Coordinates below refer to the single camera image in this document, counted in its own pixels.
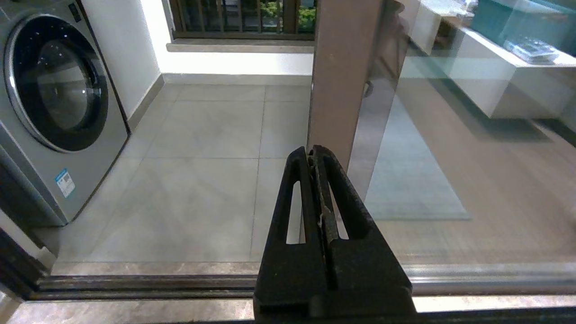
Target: fish tank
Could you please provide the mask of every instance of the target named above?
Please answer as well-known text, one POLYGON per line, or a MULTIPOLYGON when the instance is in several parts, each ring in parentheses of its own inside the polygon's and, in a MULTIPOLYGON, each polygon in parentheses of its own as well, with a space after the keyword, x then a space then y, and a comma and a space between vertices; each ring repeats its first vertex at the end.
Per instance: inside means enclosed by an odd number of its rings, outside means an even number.
POLYGON ((478 0, 470 27, 530 63, 576 56, 573 0, 478 0))

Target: barcode sticker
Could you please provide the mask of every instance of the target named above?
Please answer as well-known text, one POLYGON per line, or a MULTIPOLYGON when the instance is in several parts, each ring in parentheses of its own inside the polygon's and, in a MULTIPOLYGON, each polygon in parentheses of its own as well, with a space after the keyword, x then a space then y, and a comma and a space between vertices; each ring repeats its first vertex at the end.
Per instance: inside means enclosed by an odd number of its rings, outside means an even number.
POLYGON ((64 198, 68 198, 76 188, 76 185, 74 184, 74 181, 72 181, 72 177, 68 173, 67 169, 62 170, 54 180, 56 180, 56 184, 60 188, 64 198))

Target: wooden floor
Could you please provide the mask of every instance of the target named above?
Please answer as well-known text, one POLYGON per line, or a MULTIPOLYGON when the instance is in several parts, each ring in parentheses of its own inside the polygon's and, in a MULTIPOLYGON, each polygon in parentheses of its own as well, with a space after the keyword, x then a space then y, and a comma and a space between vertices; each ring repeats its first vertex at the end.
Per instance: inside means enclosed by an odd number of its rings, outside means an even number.
POLYGON ((397 96, 472 216, 379 221, 402 263, 576 261, 575 147, 529 120, 488 119, 446 80, 401 78, 397 96))

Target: gray floor tile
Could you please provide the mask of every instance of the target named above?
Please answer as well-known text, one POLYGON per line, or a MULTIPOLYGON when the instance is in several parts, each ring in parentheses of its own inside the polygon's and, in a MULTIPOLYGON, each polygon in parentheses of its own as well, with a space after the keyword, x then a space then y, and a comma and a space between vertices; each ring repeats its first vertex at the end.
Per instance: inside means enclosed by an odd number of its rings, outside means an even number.
POLYGON ((122 151, 124 157, 144 157, 174 102, 154 99, 122 151))
POLYGON ((144 159, 90 260, 247 261, 256 172, 256 159, 144 159))
POLYGON ((262 113, 262 101, 177 101, 147 156, 258 157, 262 113))
POLYGON ((155 99, 161 101, 176 101, 182 91, 182 84, 164 84, 155 99))
POLYGON ((263 85, 185 85, 178 100, 262 101, 263 85))
POLYGON ((306 102, 264 103, 260 157, 285 159, 306 145, 309 111, 310 104, 306 102))
POLYGON ((310 85, 268 85, 266 86, 265 101, 304 101, 309 103, 311 91, 312 87, 310 85))
MULTIPOLYGON (((252 232, 251 261, 260 261, 268 230, 272 220, 272 213, 276 204, 285 159, 260 159, 258 167, 258 186, 256 189, 256 208, 254 216, 254 229, 252 232)), ((297 243, 300 236, 300 215, 302 202, 300 187, 294 186, 292 206, 290 208, 290 222, 288 224, 287 242, 297 243)))
POLYGON ((122 192, 140 165, 140 159, 119 158, 98 191, 78 217, 60 228, 36 230, 48 248, 57 254, 59 262, 87 260, 98 236, 112 218, 122 192))

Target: washing machine door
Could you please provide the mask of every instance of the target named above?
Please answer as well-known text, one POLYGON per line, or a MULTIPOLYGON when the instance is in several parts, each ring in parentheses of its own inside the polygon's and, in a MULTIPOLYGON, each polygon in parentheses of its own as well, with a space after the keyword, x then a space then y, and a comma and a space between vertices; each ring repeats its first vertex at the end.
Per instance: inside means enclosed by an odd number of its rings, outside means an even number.
POLYGON ((96 50, 80 31, 53 16, 24 19, 5 53, 10 99, 42 144, 76 152, 93 144, 108 114, 108 87, 96 50))

